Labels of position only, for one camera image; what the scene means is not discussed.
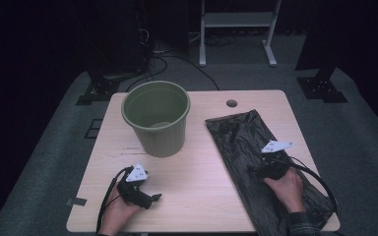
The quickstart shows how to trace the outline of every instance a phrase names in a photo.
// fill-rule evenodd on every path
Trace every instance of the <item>white marker tag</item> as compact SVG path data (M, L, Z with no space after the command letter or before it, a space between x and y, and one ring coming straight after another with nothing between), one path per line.
M128 175L126 181L127 182L134 182L139 180L147 180L149 176L146 174L146 170L144 170L143 165L138 163L134 166L133 171Z
M262 148L262 153L276 152L285 148L290 148L292 146L292 142L269 141L269 143Z

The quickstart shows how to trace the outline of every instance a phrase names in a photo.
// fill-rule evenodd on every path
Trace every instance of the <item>white metal stand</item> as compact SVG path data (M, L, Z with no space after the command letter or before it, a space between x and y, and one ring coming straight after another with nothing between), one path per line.
M269 27L269 35L263 40L266 55L271 67L278 64L273 54L270 43L272 42L276 22L278 20L279 9L282 0L278 0L273 12L264 13L206 13L205 0L202 0L201 14L201 45L199 47L199 65L207 65L205 48L205 28L243 28L243 27Z

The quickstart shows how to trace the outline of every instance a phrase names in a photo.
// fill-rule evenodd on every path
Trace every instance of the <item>plaid sleeve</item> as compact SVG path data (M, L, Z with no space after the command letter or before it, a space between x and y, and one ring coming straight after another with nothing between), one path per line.
M290 213L287 218L290 236L316 236L320 230L306 212Z

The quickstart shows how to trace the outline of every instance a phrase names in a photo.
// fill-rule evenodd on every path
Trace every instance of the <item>table top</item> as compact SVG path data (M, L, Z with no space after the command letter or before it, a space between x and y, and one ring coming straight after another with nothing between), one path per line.
M145 153L133 129L121 115L126 93L112 96L77 198L67 221L71 232L95 232L100 204L112 178L124 167L141 163L149 179L140 187L162 194L149 209L140 210L123 228L128 232L254 232L254 226L227 172L205 120L256 109L285 151L318 173L285 94L281 90L188 91L191 108L186 117L186 140L170 157ZM236 107L226 102L233 99ZM310 175L321 193L324 188ZM334 214L324 231L340 228Z

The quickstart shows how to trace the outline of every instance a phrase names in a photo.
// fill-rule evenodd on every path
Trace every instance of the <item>black plastic bag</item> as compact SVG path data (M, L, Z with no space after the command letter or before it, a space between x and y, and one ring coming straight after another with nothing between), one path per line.
M206 120L207 127L220 150L225 166L259 235L287 235L287 211L272 189L263 181L263 174L249 171L248 166L266 169L261 149L276 141L256 110ZM284 150L276 158L291 161ZM334 212L333 203L321 194L302 174L302 202L308 214L321 229Z

